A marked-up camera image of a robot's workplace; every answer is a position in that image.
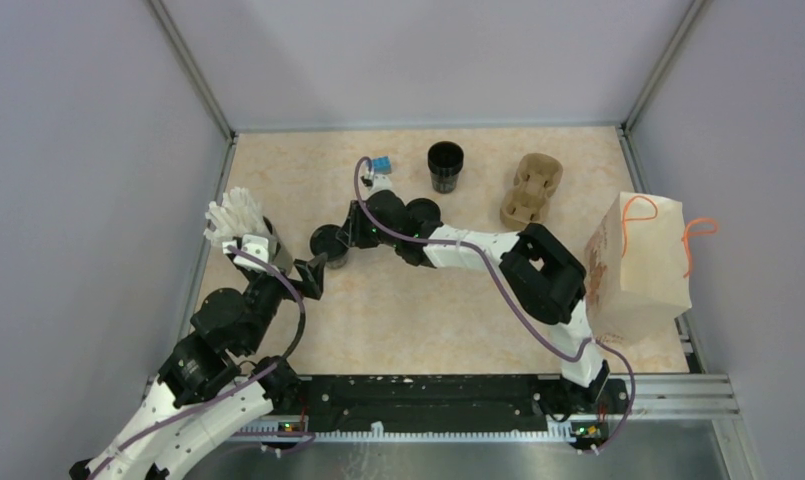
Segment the single black coffee cup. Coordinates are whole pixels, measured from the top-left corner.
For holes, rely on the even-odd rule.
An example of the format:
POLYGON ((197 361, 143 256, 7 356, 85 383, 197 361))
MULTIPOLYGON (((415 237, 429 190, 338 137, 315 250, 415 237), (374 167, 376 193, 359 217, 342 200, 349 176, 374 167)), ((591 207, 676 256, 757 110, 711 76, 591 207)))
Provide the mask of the single black coffee cup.
POLYGON ((331 255, 330 253, 326 254, 326 263, 325 267, 327 269, 340 269, 344 267, 348 262, 348 253, 344 252, 339 255, 331 255))

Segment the brown cardboard cup carrier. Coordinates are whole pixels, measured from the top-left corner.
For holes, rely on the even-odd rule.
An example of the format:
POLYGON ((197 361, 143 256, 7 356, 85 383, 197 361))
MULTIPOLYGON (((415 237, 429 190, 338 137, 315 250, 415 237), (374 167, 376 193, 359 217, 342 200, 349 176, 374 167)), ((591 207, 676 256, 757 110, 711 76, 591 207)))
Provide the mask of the brown cardboard cup carrier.
POLYGON ((562 164, 550 155, 529 153, 523 156, 513 185, 500 205, 499 218, 503 226, 511 231, 522 231, 529 224, 543 224, 563 171, 562 164))

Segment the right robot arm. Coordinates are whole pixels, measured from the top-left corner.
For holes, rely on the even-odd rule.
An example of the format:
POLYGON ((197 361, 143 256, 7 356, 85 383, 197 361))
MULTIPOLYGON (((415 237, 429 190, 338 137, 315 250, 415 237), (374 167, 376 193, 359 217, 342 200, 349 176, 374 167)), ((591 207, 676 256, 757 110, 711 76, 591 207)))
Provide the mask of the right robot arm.
POLYGON ((580 261, 544 226, 482 233, 443 223, 432 200, 383 190, 354 200, 336 233, 345 249, 386 245, 412 266, 484 271, 524 327, 561 361, 567 404, 590 412, 610 375, 587 318, 580 261))

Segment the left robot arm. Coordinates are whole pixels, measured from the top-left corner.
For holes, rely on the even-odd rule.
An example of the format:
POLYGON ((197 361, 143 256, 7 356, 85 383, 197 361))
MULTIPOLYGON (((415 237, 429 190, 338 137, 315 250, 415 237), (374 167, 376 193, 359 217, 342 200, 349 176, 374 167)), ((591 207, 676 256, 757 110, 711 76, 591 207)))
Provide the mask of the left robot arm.
POLYGON ((303 403, 288 359, 305 332, 305 300, 323 294, 326 255, 296 260, 296 280, 236 248, 228 256, 247 276, 246 289, 221 288, 205 298, 139 409, 102 453, 71 466, 71 478, 182 479, 249 422, 303 403), (258 350, 285 301, 299 310, 294 338, 244 376, 236 357, 258 350))

